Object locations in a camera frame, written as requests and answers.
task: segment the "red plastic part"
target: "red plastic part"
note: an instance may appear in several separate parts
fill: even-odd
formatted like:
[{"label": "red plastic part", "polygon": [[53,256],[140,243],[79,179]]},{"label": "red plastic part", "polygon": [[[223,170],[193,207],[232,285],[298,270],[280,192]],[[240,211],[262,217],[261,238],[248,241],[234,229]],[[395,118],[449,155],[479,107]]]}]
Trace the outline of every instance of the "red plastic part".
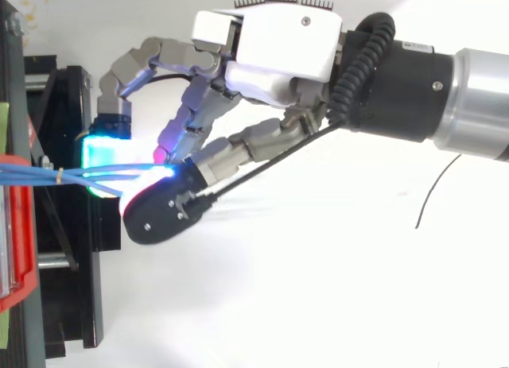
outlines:
[{"label": "red plastic part", "polygon": [[[26,159],[13,155],[0,155],[0,163],[31,165]],[[24,300],[37,287],[32,188],[10,187],[9,195],[14,277],[19,286],[9,296],[0,299],[0,312]]]}]

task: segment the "robotic hand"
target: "robotic hand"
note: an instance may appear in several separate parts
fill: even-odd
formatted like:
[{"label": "robotic hand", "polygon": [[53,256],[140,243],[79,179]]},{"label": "robotic hand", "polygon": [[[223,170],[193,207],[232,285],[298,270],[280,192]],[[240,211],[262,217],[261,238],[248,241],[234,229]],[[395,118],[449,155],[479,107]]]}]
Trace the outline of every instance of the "robotic hand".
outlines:
[{"label": "robotic hand", "polygon": [[[191,77],[154,151],[157,163],[174,165],[174,175],[152,176],[121,198],[134,241],[173,237],[219,196],[338,128],[433,139],[439,149],[509,160],[509,57],[470,49],[448,56],[394,41],[387,14],[372,14],[355,31],[342,33],[341,26],[327,2],[242,0],[234,10],[199,12],[193,45],[149,38],[113,63],[100,82],[96,120],[120,137],[130,133],[126,98],[157,67]],[[202,149],[212,123],[241,98],[283,108],[284,118]],[[252,161],[268,162],[216,193],[203,193]]]}]

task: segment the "black connector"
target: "black connector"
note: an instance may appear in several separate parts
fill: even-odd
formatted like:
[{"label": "black connector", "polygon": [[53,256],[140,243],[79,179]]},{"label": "black connector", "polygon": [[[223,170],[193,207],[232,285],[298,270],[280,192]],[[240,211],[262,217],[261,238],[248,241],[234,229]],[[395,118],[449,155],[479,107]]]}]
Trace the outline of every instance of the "black connector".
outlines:
[{"label": "black connector", "polygon": [[90,134],[130,139],[130,117],[122,114],[98,114],[88,129]]},{"label": "black connector", "polygon": [[194,196],[207,184],[190,159],[174,170],[174,176],[159,180],[127,205],[123,220],[136,243],[149,245],[172,238],[197,223],[215,201],[213,196]]},{"label": "black connector", "polygon": [[[348,32],[341,65],[346,67],[370,39]],[[453,58],[431,46],[394,41],[358,94],[353,95],[349,128],[407,141],[424,141],[438,128],[453,82]]]}]

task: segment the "blue led light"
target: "blue led light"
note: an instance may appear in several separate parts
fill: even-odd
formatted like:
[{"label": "blue led light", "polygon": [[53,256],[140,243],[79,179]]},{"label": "blue led light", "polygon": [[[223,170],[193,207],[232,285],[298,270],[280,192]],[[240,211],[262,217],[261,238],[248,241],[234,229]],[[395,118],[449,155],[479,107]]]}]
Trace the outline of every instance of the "blue led light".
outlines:
[{"label": "blue led light", "polygon": [[[103,165],[118,165],[133,163],[133,144],[131,140],[110,138],[107,136],[89,135],[83,139],[81,153],[82,168],[100,167]],[[108,181],[104,185],[122,191],[126,181]],[[98,197],[112,197],[94,188],[88,189]]]}]

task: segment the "white background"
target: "white background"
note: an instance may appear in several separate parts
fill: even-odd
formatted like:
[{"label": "white background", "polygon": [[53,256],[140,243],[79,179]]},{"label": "white background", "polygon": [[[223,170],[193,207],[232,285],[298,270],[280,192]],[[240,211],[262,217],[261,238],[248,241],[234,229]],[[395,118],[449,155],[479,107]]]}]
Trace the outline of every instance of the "white background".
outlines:
[{"label": "white background", "polygon": [[[10,0],[29,55],[95,78],[149,36],[188,41],[198,10],[233,0]],[[397,38],[509,53],[507,0],[332,0],[352,29],[376,10]],[[145,157],[185,83],[133,97]],[[212,137],[273,115],[241,104]],[[101,254],[105,338],[57,367],[509,366],[509,166],[432,144],[335,133],[225,197],[154,247]]]}]

